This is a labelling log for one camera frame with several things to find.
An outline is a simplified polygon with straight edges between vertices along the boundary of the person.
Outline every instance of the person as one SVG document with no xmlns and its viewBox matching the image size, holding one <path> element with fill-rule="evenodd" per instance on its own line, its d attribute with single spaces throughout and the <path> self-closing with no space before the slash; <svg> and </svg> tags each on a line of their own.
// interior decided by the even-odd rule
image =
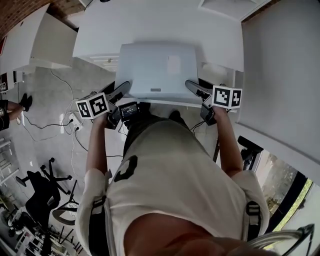
<svg viewBox="0 0 320 256">
<path fill-rule="evenodd" d="M 107 119 L 94 120 L 76 217 L 76 233 L 88 254 L 231 255 L 247 240 L 251 201 L 260 207 L 258 234 L 266 231 L 269 211 L 255 173 L 243 171 L 226 110 L 213 110 L 221 168 L 178 111 L 169 119 L 150 114 L 129 125 L 123 160 L 110 185 Z M 274 253 L 246 248 L 241 255 Z"/>
<path fill-rule="evenodd" d="M 33 102 L 32 96 L 23 94 L 19 104 L 8 101 L 6 99 L 0 100 L 0 131 L 8 129 L 10 121 L 18 118 L 22 111 L 29 111 Z"/>
</svg>

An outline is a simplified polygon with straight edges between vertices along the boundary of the gray floor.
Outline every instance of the gray floor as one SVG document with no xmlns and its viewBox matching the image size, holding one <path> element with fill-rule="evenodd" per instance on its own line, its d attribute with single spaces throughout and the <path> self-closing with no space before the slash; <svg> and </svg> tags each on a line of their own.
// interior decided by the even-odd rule
<svg viewBox="0 0 320 256">
<path fill-rule="evenodd" d="M 53 72 L 71 85 L 74 98 L 82 98 L 91 91 L 98 91 L 115 79 L 114 73 L 80 59 L 74 60 L 73 68 L 54 69 Z M 52 76 L 50 69 L 46 68 L 37 68 L 34 74 L 26 75 L 24 81 L 24 83 L 19 84 L 19 87 L 16 86 L 6 95 L 3 95 L 3 98 L 18 102 L 23 93 L 28 93 L 33 96 L 33 105 L 29 112 L 24 112 L 24 115 L 33 124 L 39 126 L 58 124 L 66 112 L 67 106 L 73 99 L 68 85 Z M 72 109 L 76 110 L 75 104 L 72 105 Z M 162 117 L 168 117 L 174 109 L 180 111 L 181 116 L 189 127 L 193 127 L 201 121 L 199 108 L 164 104 L 153 104 L 151 106 L 151 112 Z M 22 124 L 18 125 L 16 121 L 12 121 L 9 129 L 0 132 L 0 138 L 5 137 L 6 140 L 12 141 L 10 146 L 13 151 L 12 170 L 16 167 L 19 168 L 18 176 L 24 178 L 27 171 L 39 171 L 41 165 L 45 164 L 48 166 L 48 160 L 54 157 L 56 160 L 54 163 L 54 173 L 57 177 L 72 175 L 74 179 L 78 180 L 74 198 L 79 202 L 84 190 L 83 178 L 85 175 L 87 152 L 81 148 L 74 137 L 67 135 L 60 127 L 50 126 L 45 129 L 38 129 L 35 126 L 31 126 L 26 119 L 24 119 L 24 123 L 25 127 Z M 83 129 L 78 131 L 77 135 L 82 144 L 88 148 L 92 123 L 86 120 L 83 126 Z M 116 130 L 105 131 L 106 152 L 109 156 L 122 155 L 126 136 L 118 133 L 119 127 L 120 124 Z M 26 129 L 37 142 L 31 138 Z M 215 125 L 208 127 L 204 124 L 196 130 L 196 137 L 211 156 L 213 156 L 216 146 L 216 129 Z M 69 127 L 66 127 L 66 130 L 69 133 L 71 131 Z M 120 157 L 108 158 L 108 167 L 113 173 L 117 170 L 121 160 Z M 73 184 L 74 180 L 61 182 L 62 187 L 68 190 L 72 189 Z M 16 183 L 14 178 L 11 178 L 6 182 L 6 185 L 7 187 L 2 186 L 0 189 L 7 195 L 12 194 L 11 198 L 15 199 L 17 206 L 23 206 L 34 193 L 29 181 L 27 182 L 27 187 L 22 187 Z M 60 204 L 63 204 L 67 199 L 68 196 L 61 194 Z M 61 229 L 62 225 L 52 217 L 50 218 L 50 222 L 57 230 Z M 65 233 L 71 230 L 71 228 L 66 228 Z"/>
</svg>

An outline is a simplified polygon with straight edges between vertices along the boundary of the power strip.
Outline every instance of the power strip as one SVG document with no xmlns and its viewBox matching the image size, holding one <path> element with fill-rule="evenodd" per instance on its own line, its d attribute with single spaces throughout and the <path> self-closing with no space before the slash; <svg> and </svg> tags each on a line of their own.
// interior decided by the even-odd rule
<svg viewBox="0 0 320 256">
<path fill-rule="evenodd" d="M 71 119 L 73 119 L 73 121 L 70 124 L 72 124 L 74 126 L 74 129 L 79 127 L 79 130 L 81 130 L 83 128 L 83 125 L 81 124 L 80 120 L 78 119 L 78 117 L 74 113 L 71 113 L 69 115 L 69 121 Z"/>
</svg>

